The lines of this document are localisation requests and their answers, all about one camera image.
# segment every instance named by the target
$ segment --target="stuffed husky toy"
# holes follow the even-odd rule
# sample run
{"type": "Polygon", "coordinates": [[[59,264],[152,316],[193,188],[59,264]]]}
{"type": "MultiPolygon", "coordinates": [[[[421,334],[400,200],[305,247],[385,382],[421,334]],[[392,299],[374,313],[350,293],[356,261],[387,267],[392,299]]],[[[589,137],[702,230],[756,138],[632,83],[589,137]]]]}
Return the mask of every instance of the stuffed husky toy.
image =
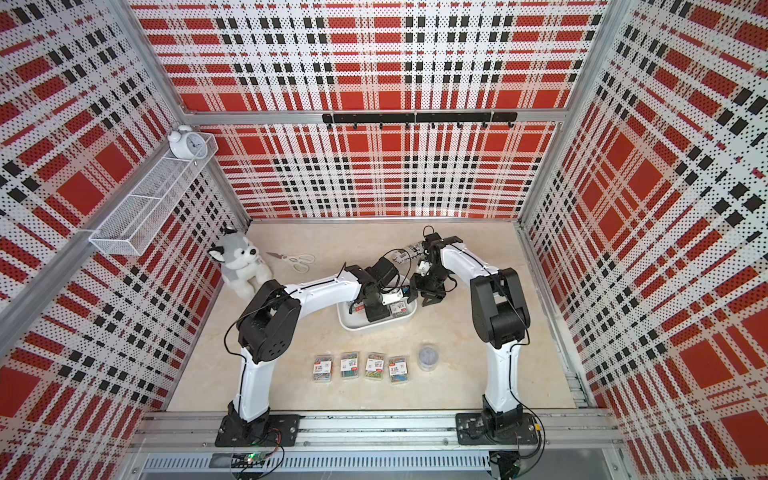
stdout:
{"type": "Polygon", "coordinates": [[[240,298],[250,300],[261,285],[273,278],[272,270],[264,263],[257,249],[248,238],[236,230],[224,228],[221,246],[208,250],[208,254],[221,263],[221,276],[240,298]],[[248,281],[256,278],[258,285],[248,281]]]}

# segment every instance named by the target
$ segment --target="scissors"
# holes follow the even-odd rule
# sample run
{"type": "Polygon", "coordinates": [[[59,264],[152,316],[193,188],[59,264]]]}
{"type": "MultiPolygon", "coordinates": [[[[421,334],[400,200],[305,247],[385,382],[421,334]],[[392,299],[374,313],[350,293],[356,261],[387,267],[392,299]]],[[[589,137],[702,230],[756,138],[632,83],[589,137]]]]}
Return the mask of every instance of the scissors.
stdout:
{"type": "Polygon", "coordinates": [[[315,256],[308,253],[302,253],[298,257],[292,257],[290,255],[283,255],[281,253],[266,252],[267,255],[279,258],[291,264],[293,269],[299,273],[307,273],[310,271],[310,263],[315,263],[315,256]]]}

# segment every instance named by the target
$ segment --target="white wire shelf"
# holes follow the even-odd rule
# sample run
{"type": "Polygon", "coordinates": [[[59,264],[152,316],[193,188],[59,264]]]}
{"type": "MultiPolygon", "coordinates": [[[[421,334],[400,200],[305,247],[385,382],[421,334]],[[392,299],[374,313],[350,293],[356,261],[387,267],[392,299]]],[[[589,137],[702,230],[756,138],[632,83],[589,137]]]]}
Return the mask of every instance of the white wire shelf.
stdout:
{"type": "Polygon", "coordinates": [[[140,256],[176,208],[194,179],[219,149],[213,134],[200,133],[208,154],[181,160],[170,150],[131,189],[89,238],[107,255],[140,256]]]}

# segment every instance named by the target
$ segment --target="wall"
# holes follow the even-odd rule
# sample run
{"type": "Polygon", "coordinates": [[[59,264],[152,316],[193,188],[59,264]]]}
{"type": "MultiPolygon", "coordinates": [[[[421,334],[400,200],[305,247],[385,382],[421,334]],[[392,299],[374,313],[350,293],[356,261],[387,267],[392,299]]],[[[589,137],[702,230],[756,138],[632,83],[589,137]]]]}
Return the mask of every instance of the wall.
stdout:
{"type": "MultiPolygon", "coordinates": [[[[0,304],[159,145],[170,115],[101,2],[0,11],[0,304]]],[[[206,174],[141,258],[89,258],[0,360],[0,478],[109,478],[180,375],[231,225],[206,174]]]]}
{"type": "Polygon", "coordinates": [[[0,308],[159,145],[170,115],[100,2],[0,12],[0,308]]]}
{"type": "Polygon", "coordinates": [[[561,107],[606,3],[129,1],[190,111],[561,107]]]}
{"type": "Polygon", "coordinates": [[[554,123],[214,125],[251,217],[516,217],[554,123]]]}
{"type": "MultiPolygon", "coordinates": [[[[562,108],[607,2],[129,4],[184,108],[242,112],[562,108]]],[[[553,129],[209,127],[252,217],[514,218],[553,129]]]]}
{"type": "Polygon", "coordinates": [[[644,478],[768,475],[767,48],[768,2],[634,2],[525,225],[644,478]]]}

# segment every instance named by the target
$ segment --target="white alarm clock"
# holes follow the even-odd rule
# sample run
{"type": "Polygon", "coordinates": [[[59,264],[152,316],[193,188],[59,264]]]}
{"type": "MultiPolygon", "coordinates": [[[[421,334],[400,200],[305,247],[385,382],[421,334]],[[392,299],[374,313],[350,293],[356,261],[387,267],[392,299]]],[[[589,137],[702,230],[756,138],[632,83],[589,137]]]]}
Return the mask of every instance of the white alarm clock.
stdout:
{"type": "Polygon", "coordinates": [[[168,134],[170,151],[181,160],[198,161],[208,155],[208,146],[205,138],[196,131],[192,131],[189,125],[179,125],[179,131],[168,134]]]}

